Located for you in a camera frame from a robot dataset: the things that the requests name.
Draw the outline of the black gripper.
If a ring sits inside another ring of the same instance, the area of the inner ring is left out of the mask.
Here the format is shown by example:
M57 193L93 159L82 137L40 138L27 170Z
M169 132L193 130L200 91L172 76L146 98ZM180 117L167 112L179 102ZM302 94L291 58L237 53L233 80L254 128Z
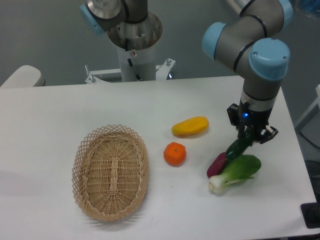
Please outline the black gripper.
M272 109L266 111L256 111L251 109L249 102L239 105L233 103L227 109L227 114L232 126L238 131L237 137L241 138L246 128L250 129L250 146L255 143L264 144L272 140L278 130L269 125L269 117Z

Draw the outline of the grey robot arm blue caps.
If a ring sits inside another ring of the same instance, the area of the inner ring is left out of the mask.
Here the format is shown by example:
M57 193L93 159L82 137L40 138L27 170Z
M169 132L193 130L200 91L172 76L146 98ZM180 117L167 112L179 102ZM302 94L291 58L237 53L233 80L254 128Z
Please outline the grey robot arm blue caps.
M283 78L288 71L290 50L273 35L293 16L288 0L230 0L239 20L232 25L213 23L204 33L201 47L211 59L244 79L240 103L227 112L238 136L251 131L252 142L273 139L277 129L269 125ZM87 0L80 13L92 29L107 34L118 50L123 82L154 81L155 45L163 33L159 18L145 0Z

